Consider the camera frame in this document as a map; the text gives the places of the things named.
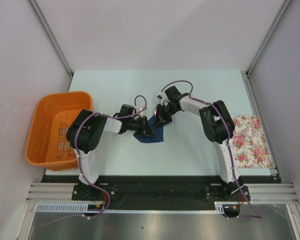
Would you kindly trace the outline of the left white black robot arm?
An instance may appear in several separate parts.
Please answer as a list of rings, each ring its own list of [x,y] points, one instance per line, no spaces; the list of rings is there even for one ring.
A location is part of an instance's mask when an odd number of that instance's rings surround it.
[[[79,180],[85,184],[83,194],[90,200],[100,196],[101,188],[95,184],[99,178],[95,160],[96,148],[104,132],[122,135],[132,131],[137,137],[155,138],[146,116],[128,104],[123,104],[113,116],[83,109],[66,132],[66,139],[75,150]]]

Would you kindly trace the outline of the dark blue paper napkin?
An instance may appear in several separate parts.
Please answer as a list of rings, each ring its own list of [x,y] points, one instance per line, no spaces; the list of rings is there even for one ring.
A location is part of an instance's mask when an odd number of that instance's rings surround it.
[[[164,127],[160,126],[155,128],[155,119],[156,117],[153,115],[149,120],[148,124],[152,130],[153,135],[138,135],[137,133],[133,134],[133,137],[137,139],[140,143],[143,144],[154,144],[161,143],[164,141]]]

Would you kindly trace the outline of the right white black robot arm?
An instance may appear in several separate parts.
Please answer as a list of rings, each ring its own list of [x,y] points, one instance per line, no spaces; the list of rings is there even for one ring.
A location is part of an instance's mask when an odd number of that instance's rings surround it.
[[[160,103],[155,108],[155,128],[171,123],[172,116],[178,112],[189,112],[200,117],[203,132],[217,152],[220,194],[225,200],[232,201],[238,196],[243,183],[233,153],[235,124],[225,103],[221,100],[205,102],[192,97],[190,93],[180,93],[174,85],[161,91],[157,98]]]

